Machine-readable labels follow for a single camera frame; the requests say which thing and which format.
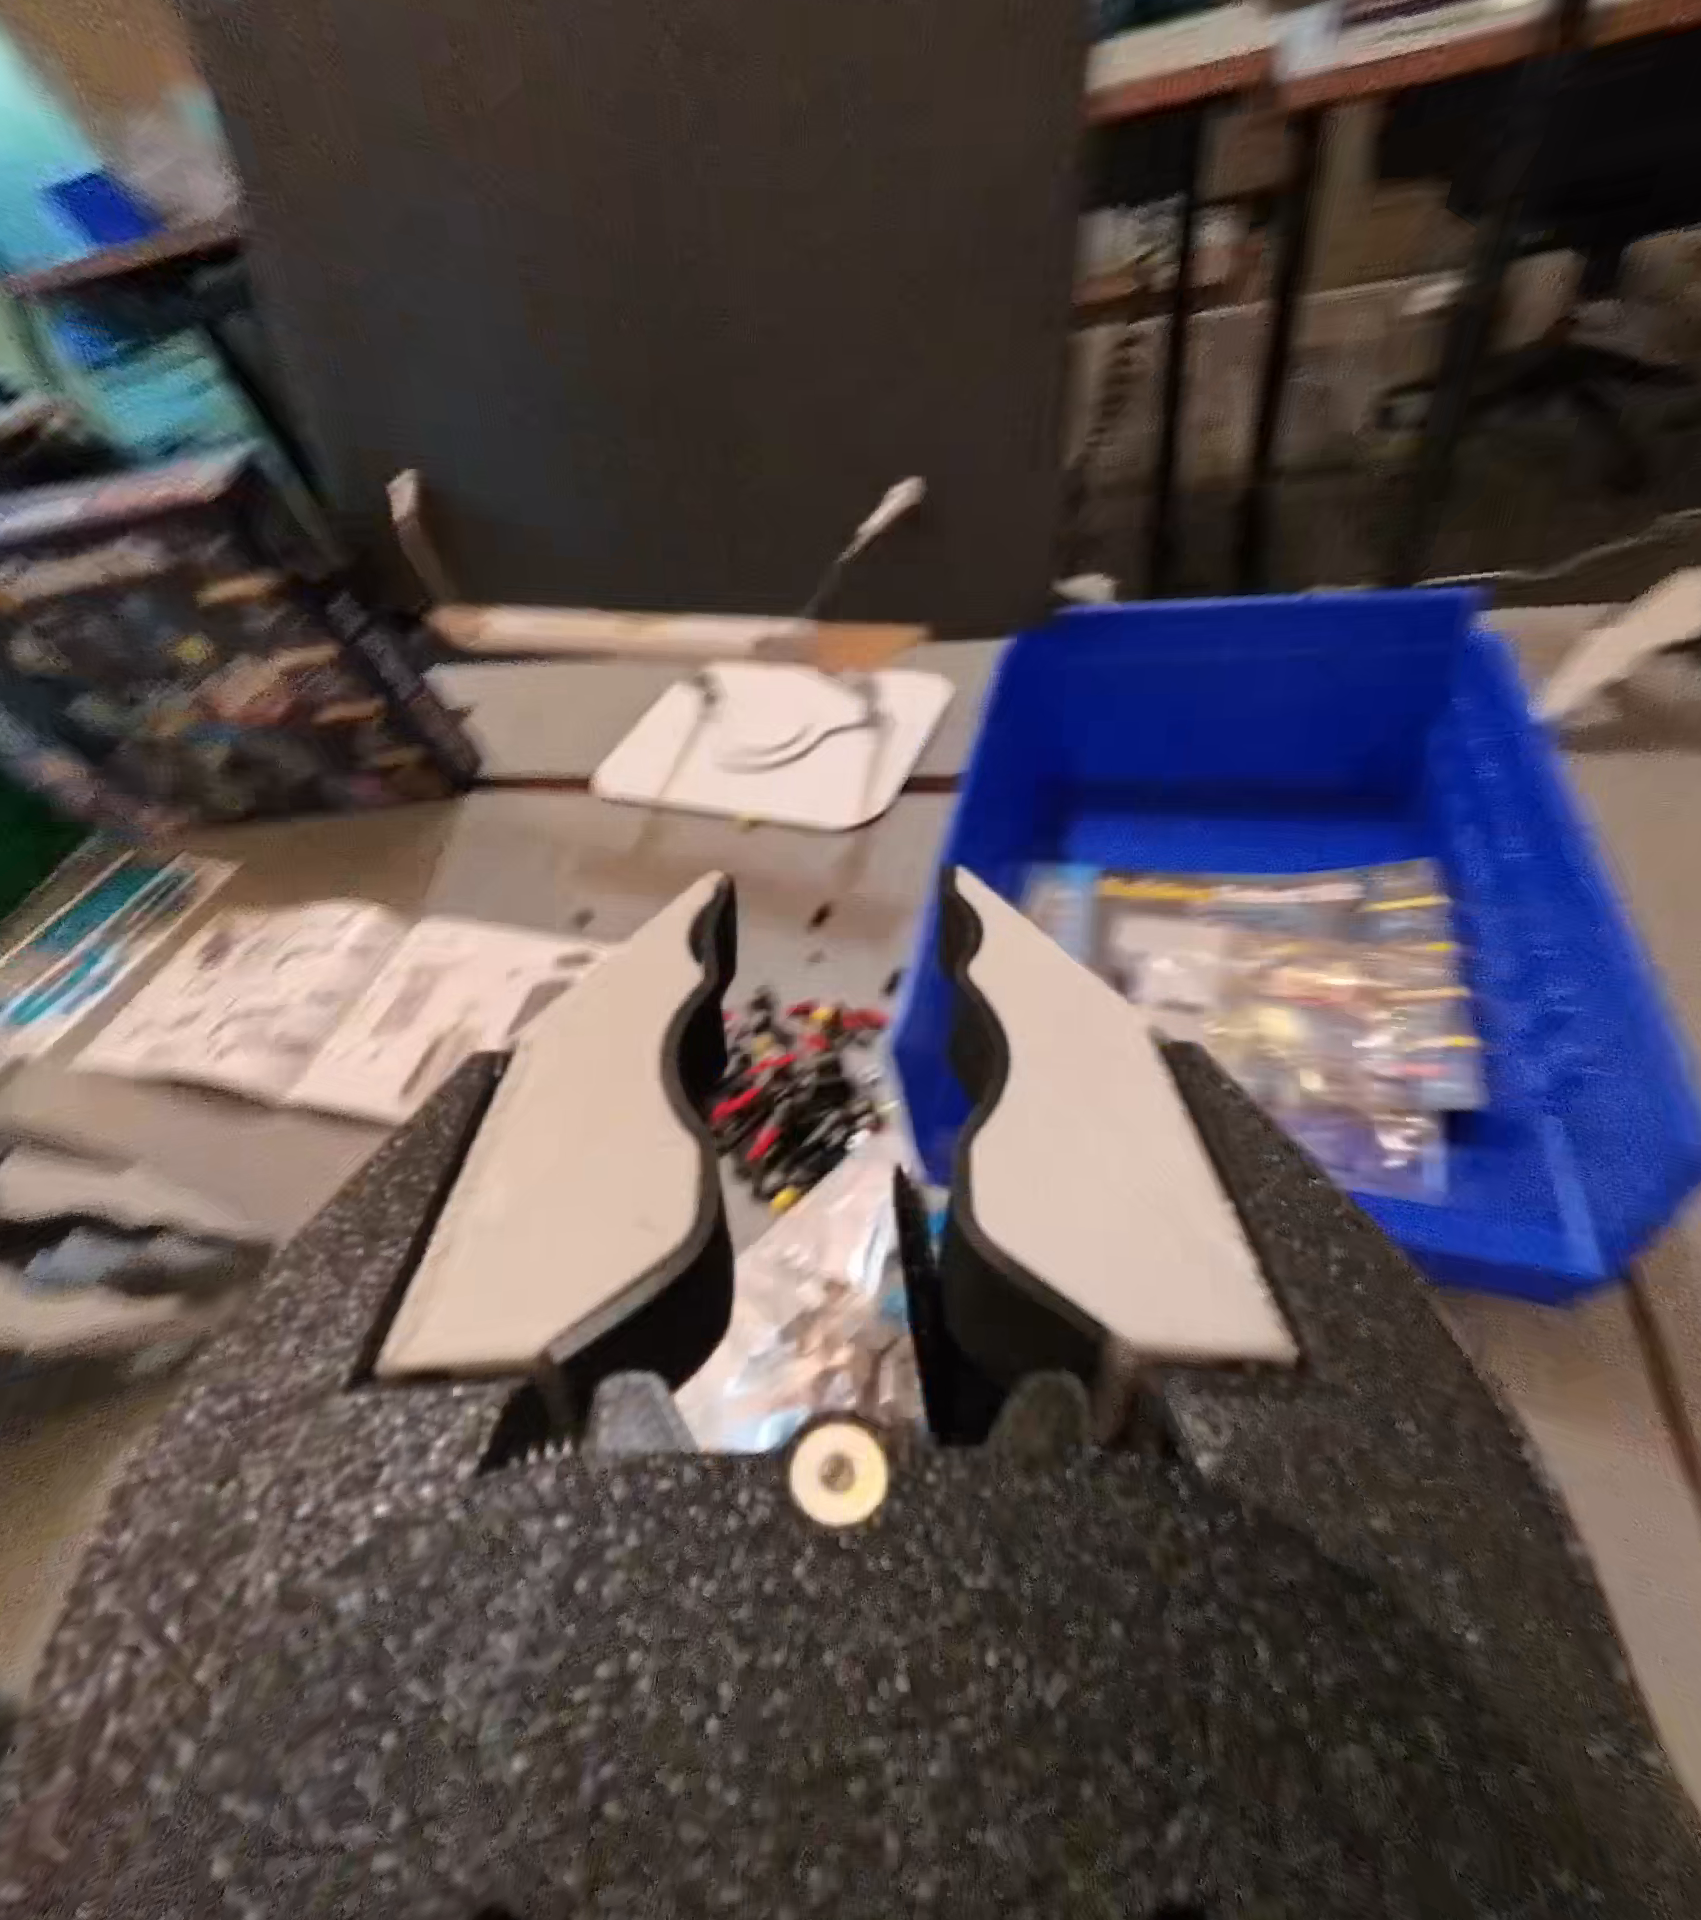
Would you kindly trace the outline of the white instruction booklet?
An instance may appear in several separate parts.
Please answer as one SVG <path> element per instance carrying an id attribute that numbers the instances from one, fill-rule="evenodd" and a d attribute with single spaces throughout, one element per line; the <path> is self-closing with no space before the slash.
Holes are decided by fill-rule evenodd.
<path id="1" fill-rule="evenodd" d="M 72 1067 L 397 1125 L 472 1058 L 509 1051 L 602 954 L 569 935 L 405 922 L 358 900 L 231 910 Z"/>

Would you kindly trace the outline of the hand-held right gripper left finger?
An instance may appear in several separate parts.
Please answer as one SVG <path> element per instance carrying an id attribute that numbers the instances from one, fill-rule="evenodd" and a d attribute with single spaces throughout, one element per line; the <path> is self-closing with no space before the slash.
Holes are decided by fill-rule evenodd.
<path id="1" fill-rule="evenodd" d="M 734 1303 L 720 1150 L 737 893 L 695 876 L 514 1043 L 374 1346 L 378 1385 L 690 1385 Z"/>

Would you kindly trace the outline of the blue plastic bin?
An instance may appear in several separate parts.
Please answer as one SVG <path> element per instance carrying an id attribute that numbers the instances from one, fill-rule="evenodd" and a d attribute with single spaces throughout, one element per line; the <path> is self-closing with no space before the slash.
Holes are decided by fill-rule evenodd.
<path id="1" fill-rule="evenodd" d="M 1468 588 L 1128 603 L 1011 640 L 935 872 L 1445 867 L 1487 1042 L 1441 1204 L 1366 1198 L 1436 1282 L 1568 1305 L 1701 1191 L 1701 1073 L 1515 650 Z"/>

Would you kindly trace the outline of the blue sticker sheet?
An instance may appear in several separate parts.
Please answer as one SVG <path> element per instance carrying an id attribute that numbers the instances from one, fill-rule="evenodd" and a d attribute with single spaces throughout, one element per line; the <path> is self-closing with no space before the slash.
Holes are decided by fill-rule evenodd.
<path id="1" fill-rule="evenodd" d="M 84 1027 L 239 875 L 197 853 L 111 856 L 0 944 L 0 1049 L 39 1058 Z"/>

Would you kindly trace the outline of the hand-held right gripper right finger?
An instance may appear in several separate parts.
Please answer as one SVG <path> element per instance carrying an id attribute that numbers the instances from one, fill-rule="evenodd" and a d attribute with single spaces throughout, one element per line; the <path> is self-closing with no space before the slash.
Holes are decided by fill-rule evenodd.
<path id="1" fill-rule="evenodd" d="M 1093 1433 L 1176 1368 L 1285 1377 L 1293 1332 L 1167 1043 L 970 869 L 945 869 L 938 965 L 967 1114 L 936 1305 L 995 1404 L 1060 1374 Z"/>

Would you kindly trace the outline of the pile of small toy pegs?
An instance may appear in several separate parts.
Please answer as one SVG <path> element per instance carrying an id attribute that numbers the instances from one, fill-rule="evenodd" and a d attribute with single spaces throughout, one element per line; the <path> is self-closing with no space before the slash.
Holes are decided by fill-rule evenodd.
<path id="1" fill-rule="evenodd" d="M 874 1003 L 758 987 L 725 1011 L 725 1065 L 706 1106 L 720 1163 L 770 1214 L 791 1211 L 869 1140 L 893 1100 Z"/>

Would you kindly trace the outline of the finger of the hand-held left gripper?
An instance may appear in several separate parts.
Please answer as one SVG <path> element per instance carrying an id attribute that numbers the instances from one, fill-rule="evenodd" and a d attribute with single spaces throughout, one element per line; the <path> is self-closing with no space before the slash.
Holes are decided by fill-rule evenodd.
<path id="1" fill-rule="evenodd" d="M 131 1356 L 213 1330 L 213 1305 L 111 1287 L 39 1292 L 0 1268 L 0 1356 Z"/>
<path id="2" fill-rule="evenodd" d="M 248 1214 L 138 1163 L 88 1158 L 3 1158 L 0 1219 L 83 1215 L 126 1233 L 170 1233 L 243 1244 L 272 1244 Z"/>

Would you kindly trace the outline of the blue cover booklet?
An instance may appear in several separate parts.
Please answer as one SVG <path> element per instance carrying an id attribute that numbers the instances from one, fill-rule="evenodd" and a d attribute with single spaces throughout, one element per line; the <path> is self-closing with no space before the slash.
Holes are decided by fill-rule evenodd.
<path id="1" fill-rule="evenodd" d="M 1022 911 L 1164 1042 L 1202 1043 L 1345 1189 L 1449 1200 L 1487 1067 L 1445 869 L 1037 861 Z"/>

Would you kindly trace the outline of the black partition panel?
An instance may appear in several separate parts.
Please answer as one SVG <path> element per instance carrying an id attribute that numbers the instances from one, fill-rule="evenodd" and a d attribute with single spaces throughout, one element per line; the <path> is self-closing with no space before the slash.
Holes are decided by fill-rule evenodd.
<path id="1" fill-rule="evenodd" d="M 455 597 L 1040 620 L 1088 5 L 182 3 L 346 554 Z"/>

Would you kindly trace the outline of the dark blue toy box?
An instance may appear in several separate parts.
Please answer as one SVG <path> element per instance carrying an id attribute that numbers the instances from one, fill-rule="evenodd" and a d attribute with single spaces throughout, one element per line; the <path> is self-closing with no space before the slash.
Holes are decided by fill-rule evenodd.
<path id="1" fill-rule="evenodd" d="M 358 815 L 480 755 L 244 450 L 0 494 L 0 770 L 130 835 Z"/>

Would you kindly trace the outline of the grey desk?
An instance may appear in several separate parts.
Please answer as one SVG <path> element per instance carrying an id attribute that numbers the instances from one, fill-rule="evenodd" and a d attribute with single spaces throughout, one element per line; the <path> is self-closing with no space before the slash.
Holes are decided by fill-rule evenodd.
<path id="1" fill-rule="evenodd" d="M 208 837 L 239 869 L 231 900 L 378 900 L 400 911 L 528 925 L 642 924 L 676 886 L 729 869 L 743 900 L 743 982 L 882 993 L 942 835 L 947 771 L 973 730 L 993 643 L 949 669 L 964 694 L 932 793 L 852 837 L 714 819 L 654 821 L 593 799 L 581 776 L 651 699 L 633 674 L 565 669 L 526 698 L 559 715 L 521 749 L 528 781 L 452 809 L 308 821 Z M 1654 970 L 1701 1062 L 1701 737 L 1618 742 L 1570 760 Z M 1504 1385 L 1579 1525 L 1675 1763 L 1701 1807 L 1701 1204 L 1629 1284 L 1554 1313 L 1449 1295 L 1459 1342 Z M 83 1379 L 0 1365 L 0 1705 L 38 1666 L 83 1540 L 122 1454 L 164 1399 L 156 1379 Z"/>

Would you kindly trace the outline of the clear bag of grey parts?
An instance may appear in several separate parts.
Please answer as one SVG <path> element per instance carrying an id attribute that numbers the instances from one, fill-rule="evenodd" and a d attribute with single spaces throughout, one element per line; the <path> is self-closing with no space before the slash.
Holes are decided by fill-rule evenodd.
<path id="1" fill-rule="evenodd" d="M 889 1145 L 863 1145 L 740 1253 L 725 1342 L 674 1395 L 698 1449 L 775 1453 L 837 1415 L 927 1427 L 900 1168 Z"/>

